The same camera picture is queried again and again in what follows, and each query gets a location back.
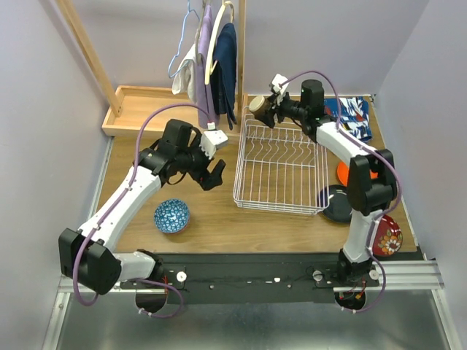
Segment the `white metal cup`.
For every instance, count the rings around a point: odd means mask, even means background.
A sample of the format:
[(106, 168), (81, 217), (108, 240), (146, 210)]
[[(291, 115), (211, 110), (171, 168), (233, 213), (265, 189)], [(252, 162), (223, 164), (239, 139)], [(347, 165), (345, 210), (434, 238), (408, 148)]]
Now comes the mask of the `white metal cup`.
[(249, 104), (249, 111), (256, 120), (260, 120), (262, 113), (267, 110), (264, 106), (265, 98), (265, 96), (256, 96)]

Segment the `blue patterned bowl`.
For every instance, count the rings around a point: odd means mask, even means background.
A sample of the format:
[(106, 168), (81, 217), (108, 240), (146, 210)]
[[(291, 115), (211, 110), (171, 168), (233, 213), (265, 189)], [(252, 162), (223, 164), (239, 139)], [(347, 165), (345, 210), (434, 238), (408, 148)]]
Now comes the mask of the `blue patterned bowl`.
[(186, 202), (172, 198), (163, 201), (154, 212), (156, 228), (164, 234), (176, 234), (189, 224), (190, 210)]

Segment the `white wire dish rack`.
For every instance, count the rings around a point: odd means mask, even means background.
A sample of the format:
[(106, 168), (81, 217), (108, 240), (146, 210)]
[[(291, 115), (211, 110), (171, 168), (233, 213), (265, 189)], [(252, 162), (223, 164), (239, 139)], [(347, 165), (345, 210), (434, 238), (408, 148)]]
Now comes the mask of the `white wire dish rack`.
[(293, 122), (242, 116), (233, 200), (239, 208), (319, 214), (328, 207), (328, 155)]

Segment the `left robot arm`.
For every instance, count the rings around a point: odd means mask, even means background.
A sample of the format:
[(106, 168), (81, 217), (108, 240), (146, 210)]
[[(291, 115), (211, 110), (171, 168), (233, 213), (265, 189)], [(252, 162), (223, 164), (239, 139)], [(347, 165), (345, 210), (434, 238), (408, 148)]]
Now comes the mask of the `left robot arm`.
[(222, 130), (201, 132), (190, 123), (171, 119), (150, 147), (136, 148), (123, 182), (107, 202), (77, 230), (65, 229), (58, 239), (61, 272), (97, 295), (120, 281), (138, 280), (146, 288), (161, 282), (158, 259), (149, 252), (117, 254), (121, 235), (140, 208), (176, 174), (187, 174), (205, 190), (220, 186), (225, 162), (208, 169), (216, 151), (228, 144)]

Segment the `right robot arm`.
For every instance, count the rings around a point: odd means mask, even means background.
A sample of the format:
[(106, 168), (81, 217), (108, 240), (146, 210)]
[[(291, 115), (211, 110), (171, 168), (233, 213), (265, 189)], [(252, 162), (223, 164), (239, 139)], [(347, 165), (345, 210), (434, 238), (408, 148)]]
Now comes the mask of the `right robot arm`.
[(339, 116), (326, 112), (321, 81), (304, 80), (297, 101), (289, 96), (289, 81), (276, 74), (269, 84), (270, 96), (256, 99), (250, 111), (256, 120), (270, 128), (286, 118), (291, 119), (305, 136), (330, 150), (348, 166), (350, 232), (339, 252), (335, 271), (337, 280), (350, 286), (371, 270), (372, 245), (379, 221), (390, 204), (400, 198), (393, 154), (387, 149), (377, 150), (366, 145), (341, 126)]

